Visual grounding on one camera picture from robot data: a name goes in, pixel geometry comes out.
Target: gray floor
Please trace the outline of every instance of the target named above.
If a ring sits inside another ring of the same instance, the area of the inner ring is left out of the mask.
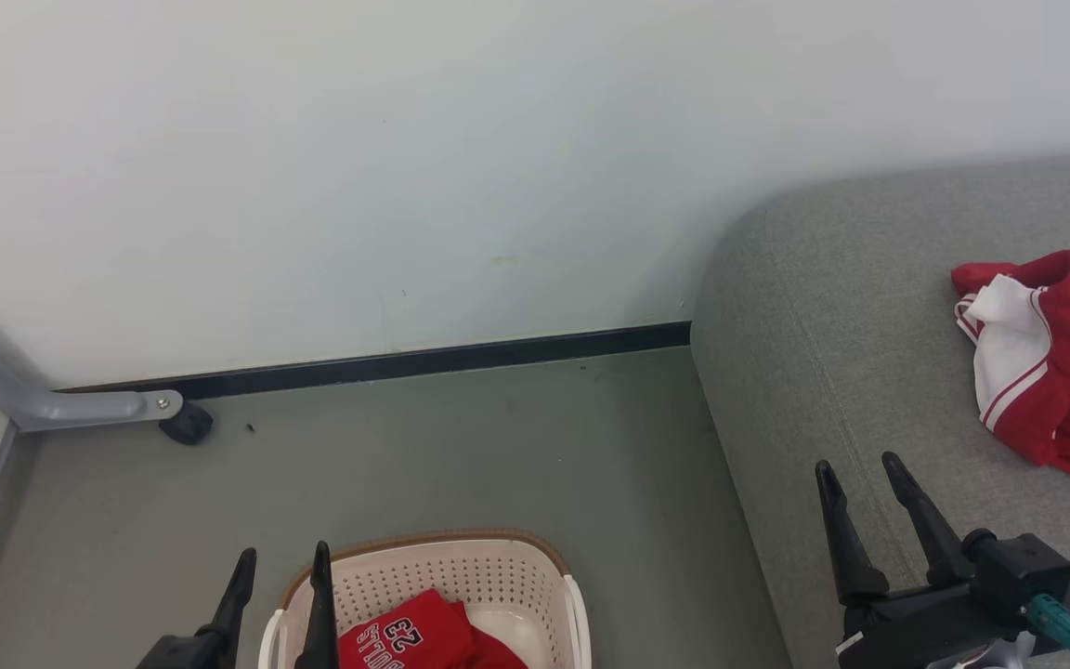
[[[200,447],[150,425],[39,445],[0,559],[0,669],[132,668],[212,617],[246,546],[254,668],[318,538],[475,526],[560,548],[599,668],[789,666],[687,349],[202,404]]]

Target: brown basket rim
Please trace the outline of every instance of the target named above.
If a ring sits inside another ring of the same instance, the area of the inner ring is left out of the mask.
[[[544,554],[547,556],[549,560],[555,564],[556,571],[560,571],[561,576],[568,576],[568,563],[564,560],[564,556],[560,554],[560,551],[552,547],[552,544],[547,542],[547,538],[538,536],[538,534],[532,534],[524,530],[513,530],[513,529],[482,529],[482,530],[438,530],[434,532],[422,532],[419,534],[402,534],[398,537],[386,537],[386,538],[374,538],[372,542],[364,542],[361,544],[354,544],[353,546],[345,547],[341,550],[331,550],[330,551],[330,562],[336,562],[337,560],[346,560],[349,558],[356,558],[360,554],[366,554],[369,552],[378,552],[382,550],[399,549],[399,547],[408,546],[423,546],[424,544],[439,544],[445,542],[463,542],[463,541],[480,541],[480,538],[493,538],[494,541],[509,541],[509,542],[521,542],[528,544],[528,546],[535,546]],[[279,609],[288,609],[288,605],[292,604],[292,596],[311,576],[311,564],[306,564],[305,567],[301,568],[292,580],[289,581],[288,588],[284,590],[284,595],[279,597]]]

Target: black wheel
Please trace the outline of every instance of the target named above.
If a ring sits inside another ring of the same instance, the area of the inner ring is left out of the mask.
[[[175,415],[160,420],[159,428],[179,443],[195,446],[213,429],[213,416],[199,406],[184,402]]]

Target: gray sofa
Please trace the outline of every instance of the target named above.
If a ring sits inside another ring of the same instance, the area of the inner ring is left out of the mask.
[[[692,351],[795,668],[834,668],[841,640],[820,458],[893,589],[926,584],[926,560],[881,467],[886,450],[960,534],[1035,532],[1070,559],[1070,475],[1033,467],[978,422],[974,347],[948,280],[959,263],[1066,247],[1070,158],[812,187],[732,226]]]

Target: white plastic basket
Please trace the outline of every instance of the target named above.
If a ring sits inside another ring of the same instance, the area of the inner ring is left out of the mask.
[[[311,567],[271,615],[259,669],[290,669],[311,609]],[[515,530],[433,532],[333,551],[338,635],[434,588],[464,602],[470,622],[505,642],[530,669],[592,669],[588,620],[568,565],[542,538]]]

